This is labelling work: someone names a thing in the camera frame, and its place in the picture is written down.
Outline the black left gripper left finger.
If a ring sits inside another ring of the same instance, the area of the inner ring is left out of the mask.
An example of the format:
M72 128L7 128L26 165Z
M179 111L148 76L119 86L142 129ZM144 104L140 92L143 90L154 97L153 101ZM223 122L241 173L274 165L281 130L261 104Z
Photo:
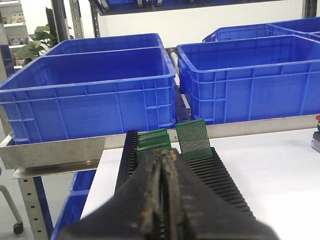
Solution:
M83 219L65 227L59 240L161 239L160 151L148 150L114 196Z

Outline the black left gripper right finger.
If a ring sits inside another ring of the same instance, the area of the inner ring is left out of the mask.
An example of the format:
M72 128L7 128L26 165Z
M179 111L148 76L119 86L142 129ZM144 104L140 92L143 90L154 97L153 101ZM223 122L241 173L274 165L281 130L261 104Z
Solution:
M167 240L277 240L258 221L212 148L212 157L185 161L174 148L161 156Z

